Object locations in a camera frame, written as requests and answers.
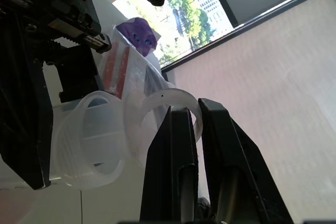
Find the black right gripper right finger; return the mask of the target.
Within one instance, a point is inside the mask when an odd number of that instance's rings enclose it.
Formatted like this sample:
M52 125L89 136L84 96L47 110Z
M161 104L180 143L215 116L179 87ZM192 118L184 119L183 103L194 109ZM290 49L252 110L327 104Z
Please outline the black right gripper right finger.
M291 222L292 218L258 148L229 111L198 101L211 210L216 222Z

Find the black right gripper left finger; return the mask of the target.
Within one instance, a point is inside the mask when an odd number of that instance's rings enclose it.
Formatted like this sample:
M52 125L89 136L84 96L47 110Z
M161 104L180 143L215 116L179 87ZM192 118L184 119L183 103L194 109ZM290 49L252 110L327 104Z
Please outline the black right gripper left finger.
M192 222L198 159L191 113L169 108L148 150L141 222Z

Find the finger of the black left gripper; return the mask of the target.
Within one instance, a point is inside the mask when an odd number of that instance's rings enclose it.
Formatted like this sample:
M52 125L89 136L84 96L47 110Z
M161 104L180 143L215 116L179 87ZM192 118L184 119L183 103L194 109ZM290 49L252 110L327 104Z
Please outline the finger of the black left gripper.
M32 189L50 186L53 110L23 19L0 12L0 156Z
M66 48L48 40L43 44L41 56L46 65L57 69L62 86L60 102L82 99L99 90L99 74L89 46Z

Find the translucent plastic cup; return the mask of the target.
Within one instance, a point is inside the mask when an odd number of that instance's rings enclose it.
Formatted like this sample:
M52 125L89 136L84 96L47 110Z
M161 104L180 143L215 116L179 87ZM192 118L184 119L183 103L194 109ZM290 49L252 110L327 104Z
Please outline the translucent plastic cup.
M128 158L122 101L104 91L82 98L52 138L52 163L65 184L87 190L116 181Z

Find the translucent white plastic ring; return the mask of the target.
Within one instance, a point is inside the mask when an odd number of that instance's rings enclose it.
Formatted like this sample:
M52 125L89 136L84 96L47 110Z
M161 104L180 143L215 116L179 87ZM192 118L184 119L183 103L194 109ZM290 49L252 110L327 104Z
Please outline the translucent white plastic ring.
M195 140L198 141L203 130L202 112L198 101L184 90L169 88L155 91L149 96L140 90L134 90L125 98L123 121L129 143L136 146L152 140L170 105L187 108L195 116L193 129Z

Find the red box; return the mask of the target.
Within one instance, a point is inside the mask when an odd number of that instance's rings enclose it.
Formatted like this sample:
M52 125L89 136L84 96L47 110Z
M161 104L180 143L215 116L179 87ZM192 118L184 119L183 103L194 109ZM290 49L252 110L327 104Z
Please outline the red box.
M112 44L111 50L104 57L102 82L104 89L122 99L130 47L118 42Z

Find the clear plastic bag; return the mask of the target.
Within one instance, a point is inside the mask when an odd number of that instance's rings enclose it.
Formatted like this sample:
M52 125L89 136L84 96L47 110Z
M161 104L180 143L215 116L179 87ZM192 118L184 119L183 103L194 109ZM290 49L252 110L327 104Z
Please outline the clear plastic bag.
M140 90L146 96L149 96L155 91L168 89L169 83L163 78L161 71L153 65L150 60L143 57L134 46L117 30L114 26L107 35L111 41L111 47L114 42L118 42L124 46L130 47L130 54L127 65L127 73L125 77L124 89L122 99L117 98L112 93L105 90L106 93L111 94L119 100L124 100L128 94L134 90ZM104 52L97 57L98 73L102 81L102 72L104 65L104 57L107 54Z

